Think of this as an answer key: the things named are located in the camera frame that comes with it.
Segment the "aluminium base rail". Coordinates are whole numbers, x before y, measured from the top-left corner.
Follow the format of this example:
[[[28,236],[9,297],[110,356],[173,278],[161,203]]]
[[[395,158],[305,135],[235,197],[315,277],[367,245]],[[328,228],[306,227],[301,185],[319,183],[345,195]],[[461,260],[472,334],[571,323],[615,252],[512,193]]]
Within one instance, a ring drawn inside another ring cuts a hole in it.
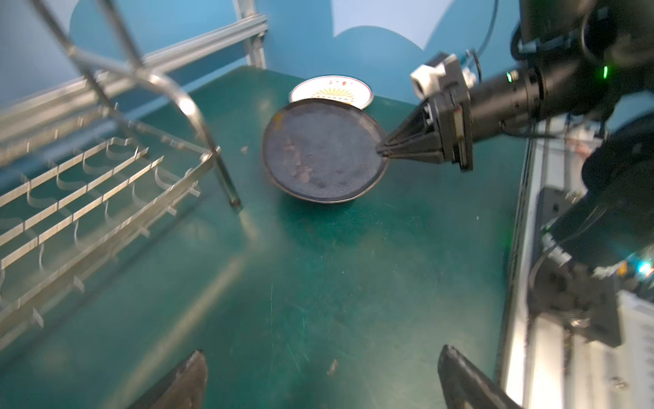
[[[653,117],[532,141],[499,383],[524,408],[653,405]]]

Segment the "right aluminium frame post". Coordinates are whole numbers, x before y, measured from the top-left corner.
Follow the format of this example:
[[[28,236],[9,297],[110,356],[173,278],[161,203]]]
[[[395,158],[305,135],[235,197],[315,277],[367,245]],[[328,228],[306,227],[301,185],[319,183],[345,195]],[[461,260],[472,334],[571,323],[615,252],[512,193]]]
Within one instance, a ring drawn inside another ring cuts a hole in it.
[[[245,27],[243,44],[248,65],[266,69],[263,39],[268,29],[267,17],[258,13],[254,0],[235,0],[233,5],[237,14],[237,22]]]

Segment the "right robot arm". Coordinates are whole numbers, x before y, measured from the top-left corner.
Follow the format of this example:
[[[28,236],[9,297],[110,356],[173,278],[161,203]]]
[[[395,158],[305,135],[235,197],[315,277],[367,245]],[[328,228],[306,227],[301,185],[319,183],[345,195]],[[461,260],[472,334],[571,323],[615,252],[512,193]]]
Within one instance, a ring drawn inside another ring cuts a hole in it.
[[[523,1],[519,11],[515,67],[473,80],[457,56],[437,55],[413,74],[421,104],[376,151],[464,171],[475,143],[496,136],[581,153],[584,194],[543,227],[528,308],[615,348],[616,293],[599,271],[653,243],[653,115],[606,123],[623,97],[653,89],[653,4]]]

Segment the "dark navy plate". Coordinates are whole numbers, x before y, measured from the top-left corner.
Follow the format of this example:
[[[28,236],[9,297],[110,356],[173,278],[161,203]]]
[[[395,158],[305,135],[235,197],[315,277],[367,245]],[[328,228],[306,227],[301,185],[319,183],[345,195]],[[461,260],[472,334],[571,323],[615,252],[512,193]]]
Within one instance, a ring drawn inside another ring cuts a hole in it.
[[[341,102],[308,99],[274,114],[262,135],[262,163],[274,185],[296,199],[335,205],[381,181],[386,136],[371,115]]]

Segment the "orange sunburst plate right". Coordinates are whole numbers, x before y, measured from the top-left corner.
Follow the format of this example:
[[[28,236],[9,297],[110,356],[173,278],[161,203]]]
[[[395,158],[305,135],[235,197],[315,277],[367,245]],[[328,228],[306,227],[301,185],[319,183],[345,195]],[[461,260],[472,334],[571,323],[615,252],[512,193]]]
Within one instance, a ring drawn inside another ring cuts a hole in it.
[[[357,78],[326,75],[303,81],[289,94],[290,102],[306,99],[341,102],[364,110],[373,102],[374,94],[369,85]]]

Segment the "stainless steel dish rack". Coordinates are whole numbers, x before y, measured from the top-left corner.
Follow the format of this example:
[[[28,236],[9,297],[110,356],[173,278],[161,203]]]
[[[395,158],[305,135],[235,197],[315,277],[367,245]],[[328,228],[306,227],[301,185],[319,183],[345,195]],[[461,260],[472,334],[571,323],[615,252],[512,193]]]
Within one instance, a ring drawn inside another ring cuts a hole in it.
[[[78,55],[79,51],[86,51],[75,46],[64,34],[46,3],[34,3],[37,13],[97,94],[100,105],[92,112],[64,121],[51,132],[13,142],[3,150],[2,163],[22,158],[100,119],[114,120],[124,135],[102,139],[92,148],[76,152],[68,160],[28,178],[2,195],[3,206],[25,199],[35,212],[3,230],[1,244],[10,252],[2,258],[1,267],[9,269],[32,254],[44,255],[49,240],[61,238],[67,232],[78,233],[81,222],[107,214],[114,198],[126,200],[130,215],[107,217],[89,239],[74,241],[73,247],[64,253],[64,262],[58,269],[44,273],[35,286],[14,301],[2,303],[3,347],[15,342],[30,328],[43,325],[44,315],[71,289],[83,288],[86,279],[111,255],[147,234],[165,213],[174,213],[176,205],[186,196],[197,194],[197,185],[208,172],[216,172],[230,205],[234,208],[241,205],[221,148],[216,145],[194,99],[168,75],[146,68],[113,1],[104,1],[100,6],[124,49],[126,63],[135,70],[136,85],[167,97],[187,119],[200,144],[194,145],[143,122],[126,119],[96,81],[95,72],[102,68],[90,58]]]

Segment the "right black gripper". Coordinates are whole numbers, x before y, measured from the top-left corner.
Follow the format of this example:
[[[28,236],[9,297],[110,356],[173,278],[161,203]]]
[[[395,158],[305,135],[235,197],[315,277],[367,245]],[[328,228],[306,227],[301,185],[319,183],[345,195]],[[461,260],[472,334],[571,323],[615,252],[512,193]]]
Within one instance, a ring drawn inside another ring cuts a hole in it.
[[[419,105],[407,119],[376,146],[390,160],[412,160],[440,165],[457,163],[462,171],[473,170],[472,107],[470,89],[474,74],[461,61],[446,65],[441,91],[429,97],[439,136],[434,133],[431,109]]]

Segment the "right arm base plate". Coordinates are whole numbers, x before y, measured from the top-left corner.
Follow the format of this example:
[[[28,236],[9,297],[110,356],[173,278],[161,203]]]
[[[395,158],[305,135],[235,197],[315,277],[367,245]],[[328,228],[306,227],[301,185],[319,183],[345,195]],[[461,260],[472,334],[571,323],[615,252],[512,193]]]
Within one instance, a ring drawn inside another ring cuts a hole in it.
[[[546,227],[570,208],[572,202],[563,190],[544,187],[538,194],[528,309],[531,315],[542,315],[589,341],[616,348],[623,344],[616,275],[599,277],[584,265],[556,262],[543,243]]]

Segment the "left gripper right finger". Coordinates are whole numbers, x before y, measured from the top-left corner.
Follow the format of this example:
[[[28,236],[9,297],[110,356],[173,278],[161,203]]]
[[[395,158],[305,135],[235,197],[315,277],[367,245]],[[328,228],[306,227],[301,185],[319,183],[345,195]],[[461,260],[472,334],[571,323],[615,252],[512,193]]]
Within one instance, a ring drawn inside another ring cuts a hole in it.
[[[438,373],[446,407],[449,409],[520,409],[498,385],[450,345],[441,349]]]

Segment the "rear aluminium frame bar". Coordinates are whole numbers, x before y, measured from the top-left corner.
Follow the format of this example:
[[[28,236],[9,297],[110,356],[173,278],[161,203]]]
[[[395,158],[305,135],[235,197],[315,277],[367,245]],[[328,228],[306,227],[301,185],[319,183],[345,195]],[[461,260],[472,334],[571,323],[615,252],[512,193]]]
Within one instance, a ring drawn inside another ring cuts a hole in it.
[[[243,42],[245,27],[238,22],[221,27],[178,44],[157,50],[145,57],[146,68],[156,73],[170,73],[207,56]],[[115,97],[136,86],[134,68],[127,63],[79,51],[102,70],[96,81],[106,95]],[[41,94],[33,95],[1,112],[1,141],[44,128],[64,117],[91,107],[98,102],[96,93],[84,78],[78,78]]]

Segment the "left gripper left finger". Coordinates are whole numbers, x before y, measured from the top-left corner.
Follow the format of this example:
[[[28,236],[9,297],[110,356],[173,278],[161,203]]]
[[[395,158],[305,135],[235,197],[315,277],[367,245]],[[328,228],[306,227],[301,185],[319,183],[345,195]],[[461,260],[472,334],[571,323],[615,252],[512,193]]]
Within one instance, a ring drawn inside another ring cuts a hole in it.
[[[196,349],[133,402],[132,408],[202,408],[208,382],[205,353]]]

